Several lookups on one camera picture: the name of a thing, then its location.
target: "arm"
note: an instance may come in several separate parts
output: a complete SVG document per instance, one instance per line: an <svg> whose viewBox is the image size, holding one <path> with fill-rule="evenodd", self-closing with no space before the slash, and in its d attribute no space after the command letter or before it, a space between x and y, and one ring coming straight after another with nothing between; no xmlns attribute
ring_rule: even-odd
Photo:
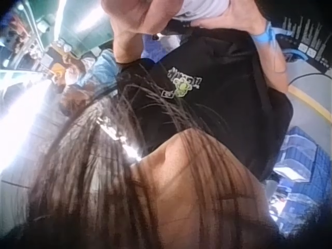
<svg viewBox="0 0 332 249"><path fill-rule="evenodd" d="M181 10L184 0L102 0L104 11L121 19L126 30L157 34Z"/></svg>
<svg viewBox="0 0 332 249"><path fill-rule="evenodd" d="M262 20L262 23L258 22L257 28L253 31L254 34L262 34L265 31L266 23L265 19ZM258 51L260 64L265 74L267 84L269 87L274 88L277 91L286 93L288 91L286 60L278 42L276 41L275 45L272 43L255 43L255 46Z"/></svg>
<svg viewBox="0 0 332 249"><path fill-rule="evenodd" d="M121 31L113 25L113 51L117 63L126 64L141 58L143 52L142 34Z"/></svg>
<svg viewBox="0 0 332 249"><path fill-rule="evenodd" d="M255 0L230 0L228 9L220 17L196 20L191 23L192 26L207 29L241 30L250 35L263 34L266 24L267 21L259 12ZM286 61L278 43L256 44L256 48L268 85L280 92L287 92Z"/></svg>

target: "blue object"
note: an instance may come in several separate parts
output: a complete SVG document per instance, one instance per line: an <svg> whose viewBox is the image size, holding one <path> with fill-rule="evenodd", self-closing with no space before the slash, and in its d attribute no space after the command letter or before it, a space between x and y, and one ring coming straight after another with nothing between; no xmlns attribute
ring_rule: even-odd
<svg viewBox="0 0 332 249"><path fill-rule="evenodd" d="M2 16L2 18L0 18L0 27L7 27L8 25L10 25L10 22L12 21L12 19L14 18L14 15L11 11L7 12L4 16Z"/></svg>
<svg viewBox="0 0 332 249"><path fill-rule="evenodd" d="M168 54L159 40L152 39L152 35L143 35L143 45L141 58L148 58L157 63Z"/></svg>
<svg viewBox="0 0 332 249"><path fill-rule="evenodd" d="M309 182L317 145L300 128L292 128L285 137L274 171L295 182Z"/></svg>
<svg viewBox="0 0 332 249"><path fill-rule="evenodd" d="M258 44L266 44L266 43L270 43L270 42L275 43L275 33L272 28L271 22L268 22L266 24L264 33L262 33L260 35L252 35L251 37L254 40L254 42L256 42Z"/></svg>
<svg viewBox="0 0 332 249"><path fill-rule="evenodd" d="M292 31L284 30L277 27L272 27L271 22L267 22L264 33L260 35L252 35L254 42L258 44L269 44L272 43L273 46L276 46L276 35L292 35Z"/></svg>
<svg viewBox="0 0 332 249"><path fill-rule="evenodd" d="M327 192L330 179L331 162L329 155L318 147L310 182L295 183L289 198L294 200L296 197L299 197L298 202L311 200L314 204L320 204L328 199L330 195L330 191Z"/></svg>
<svg viewBox="0 0 332 249"><path fill-rule="evenodd" d="M95 85L94 94L98 95L105 87L112 87L116 84L118 73L119 68L116 64L114 54L110 49L106 49L76 84L84 87L87 84L93 83Z"/></svg>

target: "dark hair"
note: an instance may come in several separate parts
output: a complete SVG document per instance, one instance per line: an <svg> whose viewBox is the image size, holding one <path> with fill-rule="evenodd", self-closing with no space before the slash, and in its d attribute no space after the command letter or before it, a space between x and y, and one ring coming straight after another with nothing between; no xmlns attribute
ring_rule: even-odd
<svg viewBox="0 0 332 249"><path fill-rule="evenodd" d="M77 101L75 100L76 94L91 95L91 93L76 84L67 86L62 92L59 101L59 109L66 117L72 116L78 110L84 108L88 104L88 102L86 101L81 101L77 103Z"/></svg>
<svg viewBox="0 0 332 249"><path fill-rule="evenodd" d="M136 87L133 82L139 85L147 79L131 76L122 80L128 81L132 88ZM154 89L155 92L140 88L163 108L178 131L202 129L184 111L180 100L168 103L158 94L159 89ZM126 136L128 143L144 147L139 121L126 98L126 89L113 98L110 92L105 91L86 108L78 110L63 127L40 161L41 170L29 194L26 223L13 230L2 241L1 248L163 248L149 186L140 167L135 168L134 177L131 165L135 162L124 153L121 140L106 135L97 122L102 119L118 135ZM204 137L200 139L202 144L207 143ZM187 136L188 153L192 143ZM223 201L231 201L235 211L239 204L232 175L223 167L223 152L210 146L209 165L202 165L200 158L192 154L193 162L188 165L195 181L193 191L199 199L199 247L223 248L223 243L228 243L229 248L244 248L243 226L258 232L262 238L273 232L266 224L243 220L235 212L231 217L234 229L228 237L222 236L223 220L230 218L223 210ZM208 172L213 172L212 178L207 179ZM233 193L228 196L222 195L225 178L233 186ZM208 196L206 189L213 190L215 196ZM212 234L204 215L206 198L215 200L210 212L215 219L216 234ZM288 240L275 233L264 247L290 248L289 245L296 245L295 240L288 244Z"/></svg>

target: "handrail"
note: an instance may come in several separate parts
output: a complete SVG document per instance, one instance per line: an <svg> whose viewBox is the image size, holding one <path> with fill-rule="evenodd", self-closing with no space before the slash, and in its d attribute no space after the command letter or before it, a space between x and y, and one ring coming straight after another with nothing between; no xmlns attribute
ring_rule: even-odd
<svg viewBox="0 0 332 249"><path fill-rule="evenodd" d="M0 73L29 73L29 74L41 74L43 72L29 71L29 70L12 70L12 69L0 69Z"/></svg>
<svg viewBox="0 0 332 249"><path fill-rule="evenodd" d="M35 33L35 35L36 35L37 42L38 42L38 44L39 44L39 46L40 46L41 51L44 52L44 51L45 51L45 47L44 47L43 42L42 42L42 40L41 40L41 38L40 38L40 35L39 35L39 32L38 32L38 28L37 28L37 25L36 25L36 22L35 22L35 18L34 18L34 16L33 16L32 9L31 9L31 7L30 7L30 4L29 4L29 2L28 2L27 0L23 0L23 1L22 1L22 4L23 4L23 6L24 6L24 8L23 8L23 12L24 12L24 14L26 15L27 21L29 22L29 25L30 25L32 31L33 31L33 32Z"/></svg>

